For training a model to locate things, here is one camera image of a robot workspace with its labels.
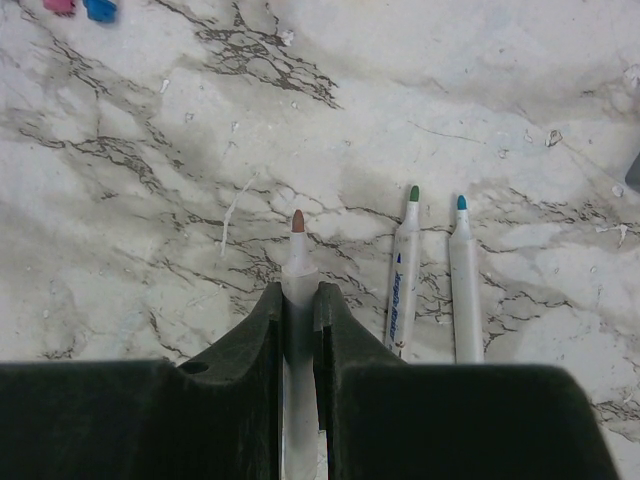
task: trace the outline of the marker tip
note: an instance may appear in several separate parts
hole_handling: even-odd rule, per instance
[[[458,210],[466,210],[467,209],[467,199],[464,198],[464,195],[460,195],[458,197]]]
[[[411,193],[409,194],[410,202],[417,202],[420,199],[420,187],[414,185],[411,187]]]
[[[293,233],[304,232],[304,217],[300,210],[296,210],[293,214],[293,221],[291,222],[291,231]]]

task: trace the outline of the blue label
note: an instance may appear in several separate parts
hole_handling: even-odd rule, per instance
[[[396,338],[396,330],[398,328],[398,303],[400,303],[400,282],[402,282],[402,275],[396,272],[396,276],[393,279],[393,304],[391,306],[391,328],[389,329],[389,336],[391,340]]]

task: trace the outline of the white debris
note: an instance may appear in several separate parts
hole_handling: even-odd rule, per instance
[[[196,305],[197,305],[197,306],[200,306],[200,304],[201,304],[202,302],[204,302],[205,300],[208,300],[208,299],[213,298],[213,297],[215,297],[216,295],[218,295],[218,294],[220,293],[220,290],[222,290],[222,286],[221,286],[221,285],[218,285],[218,290],[216,290],[215,292],[209,293],[209,294],[207,294],[207,295],[202,295],[202,296],[200,296],[200,297],[192,298],[192,299],[187,303],[187,305],[186,305],[186,306],[187,306],[187,307],[195,307]]]
[[[627,230],[629,230],[629,227],[624,223],[616,225],[615,227],[596,227],[596,233],[608,232],[609,230],[620,230],[620,241],[618,242],[618,248],[620,248],[622,246],[622,242],[624,242],[624,239],[627,237]]]
[[[624,71],[624,83],[625,86],[631,90],[629,93],[632,95],[636,90],[640,90],[640,65],[631,65]]]
[[[284,43],[285,47],[290,47],[291,44],[293,43],[293,37],[295,37],[295,33],[293,33],[293,30],[285,30],[284,32],[281,32],[278,34],[278,36],[280,37],[280,40],[282,40],[282,43]]]
[[[611,187],[611,191],[618,198],[624,195],[624,188],[622,188],[622,185],[614,185],[613,187]]]
[[[171,80],[169,80],[168,78],[165,78],[162,81],[162,87],[160,88],[160,93],[164,93],[167,91],[167,88],[169,87],[169,84],[171,83]]]
[[[633,396],[635,395],[635,393],[636,393],[635,390],[632,390],[631,393],[627,396],[627,398],[625,398],[622,401],[622,404],[626,405],[627,403],[629,403],[631,401],[631,399],[633,398]]]
[[[240,197],[242,196],[242,194],[249,189],[249,187],[251,186],[253,181],[256,179],[257,175],[258,174],[255,173],[253,175],[253,177],[251,177],[249,179],[249,181],[244,185],[244,187],[242,187],[242,190],[240,190],[236,194],[236,196],[233,199],[233,202],[231,202],[231,205],[229,205],[229,208],[227,209],[227,212],[224,214],[224,221],[222,222],[222,241],[220,242],[220,256],[221,257],[224,257],[225,248],[227,246],[227,236],[229,234],[229,221],[231,220],[231,215],[233,214],[233,211],[236,209],[236,205],[238,204],[238,200],[240,200]]]
[[[562,140],[562,134],[560,133],[560,130],[551,130],[544,144],[547,147],[553,147],[554,145],[559,143],[561,140]]]

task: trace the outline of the green marker tip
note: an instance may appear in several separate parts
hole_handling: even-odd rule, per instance
[[[420,188],[417,185],[411,187],[411,193],[409,194],[410,202],[417,202],[420,198]]]

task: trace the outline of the brown marker tip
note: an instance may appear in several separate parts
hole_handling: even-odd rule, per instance
[[[293,233],[304,232],[304,217],[302,216],[302,212],[300,210],[296,210],[296,212],[293,214],[293,222],[291,222],[291,231]]]

